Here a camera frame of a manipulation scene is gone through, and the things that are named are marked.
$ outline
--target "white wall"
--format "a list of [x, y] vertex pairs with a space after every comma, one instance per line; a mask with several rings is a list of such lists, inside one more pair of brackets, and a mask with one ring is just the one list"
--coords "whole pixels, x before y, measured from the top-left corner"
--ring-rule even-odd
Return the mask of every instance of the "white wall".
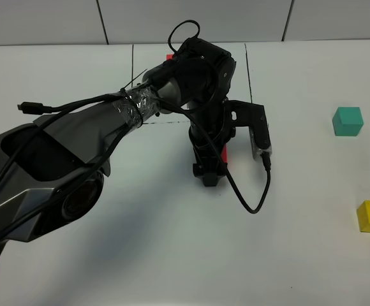
[[105, 42], [96, 0], [0, 0], [0, 45]]
[[[209, 41], [280, 41], [291, 0], [100, 0], [110, 43], [161, 43], [186, 19]], [[183, 41], [191, 25], [175, 35]]]
[[286, 40], [370, 38], [370, 0], [296, 0]]
[[[208, 41], [281, 41], [292, 0], [99, 0], [108, 40], [163, 43], [195, 19]], [[173, 41], [194, 33], [181, 28]], [[295, 0], [285, 40], [370, 38], [370, 0]], [[96, 0], [0, 0], [0, 45], [105, 44]]]

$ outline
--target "black line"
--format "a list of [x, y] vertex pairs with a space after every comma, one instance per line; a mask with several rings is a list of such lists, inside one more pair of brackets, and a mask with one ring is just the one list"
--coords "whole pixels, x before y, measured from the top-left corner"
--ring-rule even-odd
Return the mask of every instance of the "black line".
[[249, 59], [248, 59], [248, 48], [246, 44], [244, 44], [244, 49], [246, 51], [246, 67], [248, 69], [248, 80], [249, 80], [249, 91], [250, 91], [250, 102], [253, 103], [253, 97], [251, 95], [251, 83], [250, 83], [250, 70], [249, 70]]
[[101, 25], [103, 26], [104, 37], [106, 38], [107, 45], [109, 45], [108, 38], [107, 38], [107, 33], [106, 33], [106, 28], [104, 26], [103, 14], [101, 14], [100, 4], [99, 4], [98, 0], [96, 0], [96, 2], [97, 2], [98, 13], [100, 14]]
[[131, 46], [131, 88], [133, 87], [134, 82], [134, 44]]
[[144, 124], [175, 124], [175, 123], [189, 123], [189, 121], [145, 122]]
[[293, 11], [293, 6], [294, 6], [294, 1], [292, 0], [292, 3], [290, 5], [290, 9], [288, 10], [288, 16], [287, 16], [287, 21], [286, 21], [286, 26], [285, 26], [285, 31], [283, 32], [283, 37], [281, 38], [281, 41], [284, 41], [286, 38], [286, 33], [287, 33], [287, 27], [288, 24], [290, 23], [290, 17], [292, 16], [292, 11]]

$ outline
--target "white table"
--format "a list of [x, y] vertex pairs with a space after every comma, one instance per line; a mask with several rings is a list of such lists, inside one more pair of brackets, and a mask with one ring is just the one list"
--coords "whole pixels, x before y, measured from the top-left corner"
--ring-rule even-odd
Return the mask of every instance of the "white table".
[[[221, 46], [238, 62], [229, 96], [249, 101], [244, 45]], [[370, 199], [370, 41], [247, 47], [274, 149], [262, 211], [244, 211], [225, 179], [204, 188], [192, 175], [189, 123], [161, 116], [118, 146], [86, 216], [7, 244], [0, 305], [370, 305], [370, 234], [355, 213]], [[166, 53], [135, 46], [134, 72]], [[58, 105], [118, 90], [130, 62], [131, 46], [0, 48], [0, 133], [31, 119], [16, 111], [20, 101]], [[334, 136], [338, 106], [361, 107], [358, 137]], [[256, 205], [265, 175], [246, 129], [228, 156]]]

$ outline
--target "teal cube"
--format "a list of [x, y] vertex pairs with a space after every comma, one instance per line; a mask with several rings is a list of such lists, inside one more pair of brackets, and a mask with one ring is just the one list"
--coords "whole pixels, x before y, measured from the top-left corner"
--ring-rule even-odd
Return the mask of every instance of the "teal cube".
[[357, 136], [364, 120], [359, 107], [339, 107], [332, 118], [336, 136]]

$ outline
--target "robotic arm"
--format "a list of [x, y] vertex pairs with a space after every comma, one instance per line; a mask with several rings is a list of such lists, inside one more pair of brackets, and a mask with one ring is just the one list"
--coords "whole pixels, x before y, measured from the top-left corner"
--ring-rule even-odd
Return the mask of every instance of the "robotic arm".
[[[199, 33], [196, 22], [186, 22]], [[57, 108], [19, 105], [24, 113], [42, 116], [0, 135], [0, 253], [8, 240], [29, 242], [85, 215], [100, 197], [104, 175], [110, 175], [108, 158], [119, 140], [159, 113], [191, 120], [194, 176], [216, 186], [226, 175], [241, 201], [220, 154], [237, 126], [249, 127], [253, 157], [263, 157], [268, 174], [267, 193], [271, 145], [264, 107], [226, 98], [236, 66], [231, 54], [198, 34], [173, 51], [172, 59], [129, 90]], [[96, 104], [71, 113], [91, 103]], [[181, 108], [186, 103], [189, 110]], [[265, 193], [255, 210], [242, 204], [255, 214]]]

